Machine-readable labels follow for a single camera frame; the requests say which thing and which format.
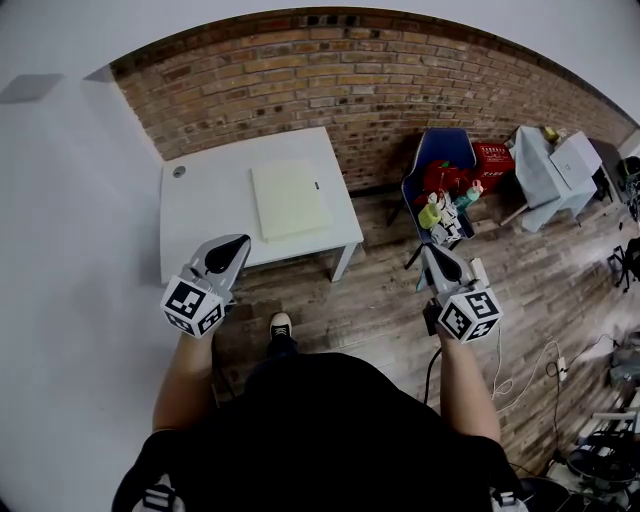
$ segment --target yellow object on table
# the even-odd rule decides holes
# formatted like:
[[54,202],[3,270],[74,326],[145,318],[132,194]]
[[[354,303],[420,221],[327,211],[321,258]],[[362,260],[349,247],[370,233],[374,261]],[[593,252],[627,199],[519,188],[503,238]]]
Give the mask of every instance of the yellow object on table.
[[418,214],[418,222],[420,223],[420,226],[422,226],[422,229],[431,229],[440,222],[441,218],[442,215],[440,213],[440,208],[433,203],[425,205]]

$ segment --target blue chair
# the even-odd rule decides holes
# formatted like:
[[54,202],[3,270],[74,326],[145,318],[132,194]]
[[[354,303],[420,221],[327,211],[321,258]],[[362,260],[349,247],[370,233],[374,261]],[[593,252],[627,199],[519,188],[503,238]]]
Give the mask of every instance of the blue chair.
[[[459,169],[473,169],[476,166],[476,155],[471,147],[467,132],[462,128],[431,128],[427,130],[420,139],[413,161],[405,171],[401,186],[402,199],[398,201],[387,220],[387,226],[391,226],[402,206],[406,204],[420,237],[420,247],[405,265],[405,269],[413,264],[423,245],[434,243],[429,231],[423,229],[418,222],[418,214],[424,205],[416,205],[414,201],[423,193],[424,172],[427,166],[436,160],[448,160]],[[473,237],[473,228],[467,215],[460,215],[458,220],[462,225],[463,238]],[[457,243],[458,241],[454,242],[449,249],[453,249]]]

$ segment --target person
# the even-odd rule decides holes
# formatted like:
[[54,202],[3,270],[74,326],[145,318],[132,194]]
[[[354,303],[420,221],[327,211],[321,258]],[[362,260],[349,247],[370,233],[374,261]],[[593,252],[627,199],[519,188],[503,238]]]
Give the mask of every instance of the person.
[[220,408],[211,336],[182,335],[153,433],[114,512],[271,504],[490,511],[497,493],[518,492],[473,351],[444,329],[441,416],[360,359],[298,354],[286,314],[270,330],[268,359]]

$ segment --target wooden floor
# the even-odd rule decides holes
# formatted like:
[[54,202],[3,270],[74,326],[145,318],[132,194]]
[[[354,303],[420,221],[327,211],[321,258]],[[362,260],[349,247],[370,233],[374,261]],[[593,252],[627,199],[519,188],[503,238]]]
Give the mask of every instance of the wooden floor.
[[[408,214],[402,212],[386,227],[398,197],[354,199],[365,241],[337,283],[328,279],[332,254],[244,271],[235,290],[239,305],[218,331],[216,342],[223,371],[236,392],[242,391],[251,369],[263,360],[270,318],[282,310],[293,320],[293,334],[302,352],[335,351],[360,357],[400,389],[422,399],[427,365],[438,340],[428,336],[421,313],[431,292],[415,293],[420,264],[403,268],[417,246]],[[456,253],[482,258],[505,311],[498,383],[513,376],[514,386],[511,393],[496,398],[498,409],[520,394],[549,339],[559,343],[570,362],[601,334],[620,339],[640,323],[636,313],[640,283],[623,294],[613,287],[606,261],[616,245],[626,247],[629,238],[638,236],[624,208],[614,206],[603,210],[600,203],[590,205],[581,215],[582,226],[560,213],[539,233],[530,234],[518,220],[499,227],[505,215],[499,197],[473,205],[470,216],[476,236],[463,241]],[[496,341],[497,333],[474,343],[489,389],[498,364]],[[556,380],[546,375],[545,366],[556,359],[555,349],[549,348],[526,394],[500,415],[509,460],[535,472],[555,448]],[[562,384],[557,417],[565,451],[592,411],[608,410],[619,399],[621,391],[605,385],[605,359],[574,365]],[[429,395],[429,404],[436,409],[439,372],[438,362]],[[223,390],[219,382],[216,387]],[[336,435],[349,432],[336,429]]]

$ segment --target shoe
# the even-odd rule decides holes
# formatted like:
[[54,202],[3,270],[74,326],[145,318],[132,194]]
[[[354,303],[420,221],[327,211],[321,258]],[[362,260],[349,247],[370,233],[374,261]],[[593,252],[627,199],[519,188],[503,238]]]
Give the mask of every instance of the shoe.
[[291,337],[291,318],[286,313],[277,313],[271,319],[271,339],[276,336],[289,336]]

